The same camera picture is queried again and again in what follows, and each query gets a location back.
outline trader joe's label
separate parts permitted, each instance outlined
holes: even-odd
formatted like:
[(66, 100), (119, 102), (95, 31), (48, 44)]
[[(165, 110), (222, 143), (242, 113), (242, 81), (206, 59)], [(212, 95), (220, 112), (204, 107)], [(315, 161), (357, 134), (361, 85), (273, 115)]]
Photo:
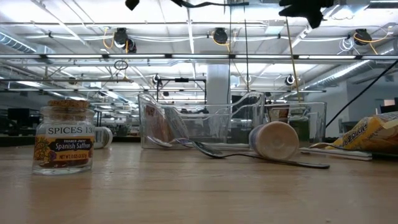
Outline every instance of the trader joe's label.
[(93, 155), (94, 127), (59, 125), (36, 136), (34, 159), (37, 161), (74, 161)]

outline wooden table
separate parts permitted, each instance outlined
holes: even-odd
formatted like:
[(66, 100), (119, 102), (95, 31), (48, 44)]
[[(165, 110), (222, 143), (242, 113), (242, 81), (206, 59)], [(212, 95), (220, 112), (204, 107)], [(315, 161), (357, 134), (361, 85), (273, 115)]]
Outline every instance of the wooden table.
[(397, 223), (398, 166), (317, 156), (330, 170), (115, 143), (91, 172), (30, 173), (32, 147), (0, 148), (0, 223)]

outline cork lid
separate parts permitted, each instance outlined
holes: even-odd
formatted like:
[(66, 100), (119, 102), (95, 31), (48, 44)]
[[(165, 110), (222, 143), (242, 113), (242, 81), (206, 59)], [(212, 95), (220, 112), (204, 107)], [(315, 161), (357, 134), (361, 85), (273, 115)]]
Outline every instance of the cork lid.
[(65, 108), (88, 108), (90, 103), (85, 100), (50, 100), (49, 106), (65, 107)]

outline spices 1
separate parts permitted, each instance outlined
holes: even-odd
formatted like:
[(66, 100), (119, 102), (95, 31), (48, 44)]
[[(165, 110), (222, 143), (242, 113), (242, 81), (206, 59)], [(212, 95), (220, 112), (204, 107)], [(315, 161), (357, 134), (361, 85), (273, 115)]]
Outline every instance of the spices 1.
[(41, 108), (36, 129), (33, 173), (71, 174), (90, 170), (93, 163), (94, 111), (87, 101), (49, 101)]

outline spoon handle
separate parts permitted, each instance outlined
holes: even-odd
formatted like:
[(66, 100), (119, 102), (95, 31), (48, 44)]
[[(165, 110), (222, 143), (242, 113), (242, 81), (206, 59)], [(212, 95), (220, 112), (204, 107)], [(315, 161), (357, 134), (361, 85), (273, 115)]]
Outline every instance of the spoon handle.
[(246, 156), (246, 157), (251, 157), (251, 158), (256, 158), (256, 159), (262, 159), (271, 163), (276, 163), (276, 164), (285, 164), (288, 166), (297, 166), (297, 167), (306, 167), (306, 168), (312, 168), (312, 169), (329, 169), (330, 165), (328, 164), (311, 164), (307, 162), (296, 162), (296, 161), (286, 161), (282, 159), (270, 159), (270, 158), (265, 158), (261, 156), (254, 156), (254, 155), (247, 155), (247, 154), (229, 154), (226, 156), (222, 156), (222, 158), (229, 157), (229, 156)]

